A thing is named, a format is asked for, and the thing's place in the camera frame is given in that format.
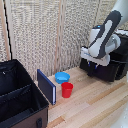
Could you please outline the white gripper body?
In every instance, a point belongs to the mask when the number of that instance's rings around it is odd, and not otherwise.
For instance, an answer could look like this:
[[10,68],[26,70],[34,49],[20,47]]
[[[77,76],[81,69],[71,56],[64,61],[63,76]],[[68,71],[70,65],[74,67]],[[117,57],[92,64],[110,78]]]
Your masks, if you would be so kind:
[[81,57],[86,59],[87,61],[91,61],[91,62],[96,63],[97,65],[102,65],[102,66],[107,66],[110,62],[110,56],[109,55],[106,55],[101,59],[97,59],[97,58],[92,57],[89,54],[88,49],[84,48],[84,47],[81,48]]

